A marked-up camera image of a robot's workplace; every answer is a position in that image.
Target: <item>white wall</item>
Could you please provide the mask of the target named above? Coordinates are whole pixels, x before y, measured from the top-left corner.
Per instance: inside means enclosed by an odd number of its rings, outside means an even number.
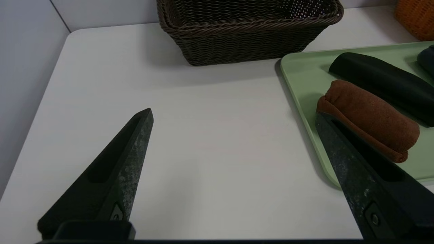
[[[158,22],[156,0],[52,0],[71,31]],[[340,0],[345,8],[392,5],[397,0]]]
[[[0,0],[0,197],[68,34],[49,0]]]

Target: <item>light green tray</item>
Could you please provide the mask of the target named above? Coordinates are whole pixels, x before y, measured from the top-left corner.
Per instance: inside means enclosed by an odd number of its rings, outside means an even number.
[[[314,126],[316,103],[337,79],[328,73],[335,58],[344,52],[370,55],[413,73],[434,85],[433,79],[417,64],[416,57],[431,42],[406,43],[357,49],[322,52],[291,53],[282,58],[281,69],[297,109],[306,127],[322,168],[330,181],[339,186],[336,174]],[[421,128],[421,135],[408,152],[408,160],[398,164],[413,178],[424,181],[434,179],[434,128]]]

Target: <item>dark blue rolled towel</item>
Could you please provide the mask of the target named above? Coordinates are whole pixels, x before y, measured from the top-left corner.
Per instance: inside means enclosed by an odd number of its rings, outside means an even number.
[[[434,45],[418,55],[418,63],[434,78]]]
[[[421,78],[358,53],[339,55],[329,71],[434,126],[434,87]]]

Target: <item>white table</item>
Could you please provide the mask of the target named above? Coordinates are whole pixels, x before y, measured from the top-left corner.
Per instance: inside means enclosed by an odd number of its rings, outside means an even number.
[[[416,41],[391,13],[346,10],[306,51]],[[0,202],[0,243],[39,241],[38,219],[147,107],[136,238],[360,238],[277,61],[191,67],[158,24],[72,33]]]

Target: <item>wicker basket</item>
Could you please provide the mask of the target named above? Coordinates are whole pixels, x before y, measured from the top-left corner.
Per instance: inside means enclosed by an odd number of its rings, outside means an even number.
[[[162,29],[194,66],[280,58],[342,19],[338,0],[157,0]]]
[[[419,40],[434,40],[434,0],[399,0],[395,18]]]

